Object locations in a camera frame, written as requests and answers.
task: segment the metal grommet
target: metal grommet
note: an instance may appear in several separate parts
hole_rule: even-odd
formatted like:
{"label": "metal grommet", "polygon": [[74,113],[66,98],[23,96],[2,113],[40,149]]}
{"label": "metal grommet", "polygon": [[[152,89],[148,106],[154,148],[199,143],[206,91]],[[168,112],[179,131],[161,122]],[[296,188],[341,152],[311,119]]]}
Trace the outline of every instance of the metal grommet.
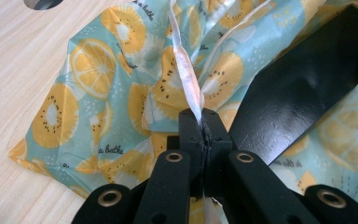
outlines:
{"label": "metal grommet", "polygon": [[[115,194],[116,197],[112,200],[106,200],[105,196],[109,194]],[[121,192],[116,189],[106,190],[98,198],[98,204],[103,207],[110,207],[120,202],[121,197],[122,197]]]}
{"label": "metal grommet", "polygon": [[344,208],[347,206],[347,202],[337,195],[335,192],[327,190],[327,189],[320,189],[317,193],[319,200],[323,203],[330,205],[335,208]]}
{"label": "metal grommet", "polygon": [[238,153],[237,160],[241,162],[252,162],[255,159],[253,158],[253,156],[249,155],[248,153],[242,152],[242,153]]}
{"label": "metal grommet", "polygon": [[171,162],[178,162],[178,161],[181,161],[183,158],[182,154],[180,153],[176,153],[176,152],[172,152],[170,154],[168,154],[165,159],[167,161],[171,161]]}

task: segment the fabric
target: fabric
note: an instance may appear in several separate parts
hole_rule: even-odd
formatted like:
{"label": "fabric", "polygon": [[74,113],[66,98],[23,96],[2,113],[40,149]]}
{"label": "fabric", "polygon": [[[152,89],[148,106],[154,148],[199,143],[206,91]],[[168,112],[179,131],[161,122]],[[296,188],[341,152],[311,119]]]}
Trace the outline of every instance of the fabric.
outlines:
{"label": "fabric", "polygon": [[[325,24],[349,2],[328,1],[321,6],[295,42]],[[358,85],[270,168],[297,193],[325,184],[358,202]]]}
{"label": "fabric", "polygon": [[[323,3],[178,0],[171,7],[170,1],[138,0],[110,7],[71,38],[55,84],[9,157],[84,198],[107,183],[133,188],[150,176],[156,158],[166,150],[166,137],[177,132],[178,113],[189,108],[178,64],[190,60],[200,103],[217,111],[229,129],[257,72],[292,43]],[[171,9],[174,19],[169,18]],[[312,20],[312,27],[320,26],[324,15]],[[175,23],[178,29],[172,28]],[[177,35],[181,46],[173,44]],[[358,109],[345,106],[345,111],[344,117],[358,118]],[[301,162],[301,170],[284,166],[288,154],[271,166],[289,187],[296,188],[304,174],[316,183],[324,181],[324,172],[314,171],[314,164],[300,157],[312,146],[320,147],[324,156],[334,140],[321,140],[319,134],[335,125],[340,123],[315,128],[301,141],[306,143],[290,157]],[[321,144],[313,144],[314,138]],[[358,174],[358,169],[340,166],[348,154],[331,150],[336,156],[329,162],[342,167],[343,179]],[[203,203],[191,202],[190,223],[203,222]]]}

